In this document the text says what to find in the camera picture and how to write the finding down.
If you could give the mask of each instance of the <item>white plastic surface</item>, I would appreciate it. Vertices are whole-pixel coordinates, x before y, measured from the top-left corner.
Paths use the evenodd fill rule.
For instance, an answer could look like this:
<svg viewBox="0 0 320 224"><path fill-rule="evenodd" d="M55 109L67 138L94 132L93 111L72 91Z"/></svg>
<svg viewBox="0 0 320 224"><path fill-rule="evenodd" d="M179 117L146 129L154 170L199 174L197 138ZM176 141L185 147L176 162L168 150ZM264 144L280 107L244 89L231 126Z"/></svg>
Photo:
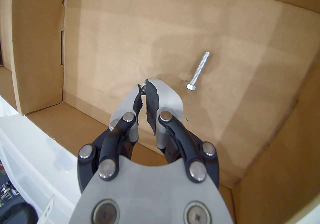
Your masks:
<svg viewBox="0 0 320 224"><path fill-rule="evenodd" d="M69 222L81 195L74 155L18 114L0 118L0 159L13 185L39 216L54 195L46 223Z"/></svg>
<svg viewBox="0 0 320 224"><path fill-rule="evenodd" d="M19 113L0 96L0 117L13 116L17 114Z"/></svg>

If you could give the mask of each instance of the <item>black object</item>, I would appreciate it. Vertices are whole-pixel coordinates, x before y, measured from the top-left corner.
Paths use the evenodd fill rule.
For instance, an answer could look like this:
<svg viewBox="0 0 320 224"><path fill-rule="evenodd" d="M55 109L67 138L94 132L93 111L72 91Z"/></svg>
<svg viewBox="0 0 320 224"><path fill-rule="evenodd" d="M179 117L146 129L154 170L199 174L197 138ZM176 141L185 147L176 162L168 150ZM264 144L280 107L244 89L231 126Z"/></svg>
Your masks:
<svg viewBox="0 0 320 224"><path fill-rule="evenodd" d="M10 220L13 220L13 218L21 212L24 213L27 224L37 224L39 220L37 212L34 207L27 202L18 203L10 207L0 216L0 223L9 223Z"/></svg>
<svg viewBox="0 0 320 224"><path fill-rule="evenodd" d="M168 122L161 120L159 117L159 122L171 136L165 150L161 150L162 152L164 151L166 161L171 163L182 157L186 170L185 173L195 183L198 181L191 176L189 167L192 162L200 161L205 165L207 174L216 187L218 187L219 162L217 153L211 157L206 155L202 149L203 141L188 131L175 116Z"/></svg>
<svg viewBox="0 0 320 224"><path fill-rule="evenodd" d="M142 95L142 91L141 91L141 86L140 85L138 85L138 89L139 89L139 93L137 94L137 97L135 98L135 100L134 100L134 104L133 104L133 110L134 110L134 112L136 113L136 117L137 117L137 125L139 126L139 113L140 113L140 111L141 111L141 109L142 109L142 106L143 106L143 104L142 104L142 98L141 98L141 95Z"/></svg>
<svg viewBox="0 0 320 224"><path fill-rule="evenodd" d="M115 173L112 177L105 179L106 181L110 181L118 175L119 155L123 155L131 160L132 150L135 143L130 142L129 131L135 121L135 118L131 122L126 122L123 119L120 119L112 131L107 129L91 144L93 147L93 153L89 158L82 159L78 154L77 170L81 193L84 191L89 181L98 170L99 164L103 160L112 159L116 164ZM192 162L200 161L205 165L207 174L216 187L218 187L219 163L217 153L213 156L206 155L202 149L203 141L192 132L188 131L176 117L173 116L173 118L168 122L164 122L159 118L159 122L166 128L170 135L166 148L161 150L162 153L164 153L166 161L168 163L172 163L179 158L183 158L186 176L190 181L195 183L198 183L198 181L191 176L189 167Z"/></svg>
<svg viewBox="0 0 320 224"><path fill-rule="evenodd" d="M145 102L146 102L146 119L153 130L153 134L156 134L156 118L157 110L159 109L159 95L157 88L148 79L145 80Z"/></svg>
<svg viewBox="0 0 320 224"><path fill-rule="evenodd" d="M99 164L105 159L112 159L116 164L115 173L106 181L114 179L119 172L119 155L131 160L132 150L135 142L129 139L129 131L136 118L126 122L121 118L112 131L107 129L91 144L93 152L90 157L83 159L78 154L78 182L81 193L98 170Z"/></svg>

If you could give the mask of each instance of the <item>silver metal plate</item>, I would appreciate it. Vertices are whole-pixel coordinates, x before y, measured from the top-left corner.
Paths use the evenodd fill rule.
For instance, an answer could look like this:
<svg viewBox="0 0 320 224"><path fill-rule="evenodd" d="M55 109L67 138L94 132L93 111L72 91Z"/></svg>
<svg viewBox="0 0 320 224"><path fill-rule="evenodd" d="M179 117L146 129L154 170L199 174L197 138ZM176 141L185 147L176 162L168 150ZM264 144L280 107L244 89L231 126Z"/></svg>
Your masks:
<svg viewBox="0 0 320 224"><path fill-rule="evenodd" d="M119 157L119 174L112 181L96 173L77 203L70 224L88 224L99 201L111 199L119 206L121 223L184 223L185 207L199 201L210 211L212 223L232 224L228 209L210 177L192 183L182 159L149 167Z"/></svg>

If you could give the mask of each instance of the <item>metal rivet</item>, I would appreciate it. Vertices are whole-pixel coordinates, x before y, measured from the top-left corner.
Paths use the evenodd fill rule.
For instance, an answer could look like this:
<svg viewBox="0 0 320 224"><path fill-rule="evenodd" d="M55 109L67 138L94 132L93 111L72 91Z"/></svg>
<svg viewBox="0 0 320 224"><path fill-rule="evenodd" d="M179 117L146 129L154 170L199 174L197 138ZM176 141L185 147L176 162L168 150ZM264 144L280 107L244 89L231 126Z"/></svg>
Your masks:
<svg viewBox="0 0 320 224"><path fill-rule="evenodd" d="M172 119L172 114L169 111L162 111L160 113L160 119L164 122L168 122Z"/></svg>
<svg viewBox="0 0 320 224"><path fill-rule="evenodd" d="M127 113L125 113L124 115L123 115L123 120L124 121L126 121L126 122L131 122L134 118L135 118L135 116L134 116L134 114L132 113L132 112L127 112Z"/></svg>
<svg viewBox="0 0 320 224"><path fill-rule="evenodd" d="M112 159L103 160L98 168L98 174L101 178L107 179L111 177L116 170L116 163Z"/></svg>
<svg viewBox="0 0 320 224"><path fill-rule="evenodd" d="M190 164L189 167L190 175L193 177L193 179L202 182L205 180L207 176L207 170L205 165L200 161L194 161Z"/></svg>
<svg viewBox="0 0 320 224"><path fill-rule="evenodd" d="M216 148L212 143L208 141L202 143L202 149L203 149L203 152L208 156L213 156L216 153Z"/></svg>
<svg viewBox="0 0 320 224"><path fill-rule="evenodd" d="M185 224L210 224L211 216L207 207L198 201L190 202L184 210Z"/></svg>
<svg viewBox="0 0 320 224"><path fill-rule="evenodd" d="M93 214L93 224L117 224L120 211L118 205L111 199L101 201L96 205Z"/></svg>
<svg viewBox="0 0 320 224"><path fill-rule="evenodd" d="M83 146L80 151L79 151L79 156L82 159L87 159L91 156L92 152L93 152L93 147L91 146L91 144L87 144L85 146Z"/></svg>
<svg viewBox="0 0 320 224"><path fill-rule="evenodd" d="M113 121L111 121L109 125L109 130L112 131L114 127L118 124L118 122L119 122L119 119L114 119Z"/></svg>

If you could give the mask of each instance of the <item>cardboard box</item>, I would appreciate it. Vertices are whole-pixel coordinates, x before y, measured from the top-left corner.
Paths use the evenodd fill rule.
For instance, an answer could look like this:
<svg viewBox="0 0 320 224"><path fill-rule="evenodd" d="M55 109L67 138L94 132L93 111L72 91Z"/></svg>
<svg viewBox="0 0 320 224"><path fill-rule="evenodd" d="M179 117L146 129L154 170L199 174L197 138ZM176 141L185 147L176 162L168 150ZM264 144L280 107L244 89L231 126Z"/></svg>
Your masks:
<svg viewBox="0 0 320 224"><path fill-rule="evenodd" d="M320 0L8 6L17 110L75 155L135 84L159 78L182 98L185 126L215 144L237 223L284 223L320 193ZM204 50L211 60L188 91ZM160 153L143 110L139 123L139 143ZM134 160L164 161L151 153Z"/></svg>
<svg viewBox="0 0 320 224"><path fill-rule="evenodd" d="M17 109L15 101L14 86L11 74L11 59L9 50L9 19L8 0L0 0L0 95L14 108Z"/></svg>

